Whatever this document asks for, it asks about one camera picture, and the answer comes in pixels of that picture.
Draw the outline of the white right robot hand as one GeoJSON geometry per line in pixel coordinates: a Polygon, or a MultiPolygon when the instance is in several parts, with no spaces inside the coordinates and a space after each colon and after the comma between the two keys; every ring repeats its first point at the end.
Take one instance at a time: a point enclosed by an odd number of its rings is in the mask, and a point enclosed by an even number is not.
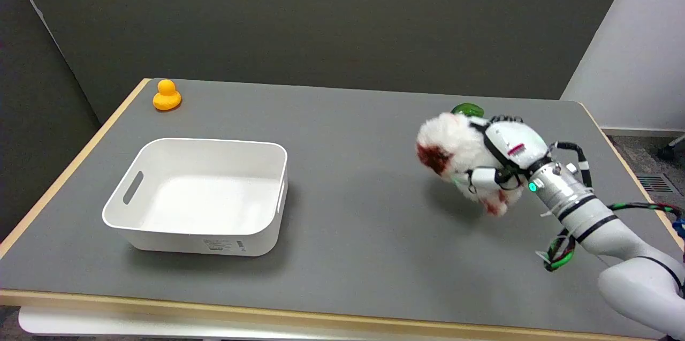
{"type": "Polygon", "coordinates": [[[466,172],[473,194],[481,190],[519,189],[534,172],[553,162],[550,146],[523,119],[512,116],[467,119],[470,127],[481,133],[487,151],[497,161],[497,165],[477,166],[466,172]]]}

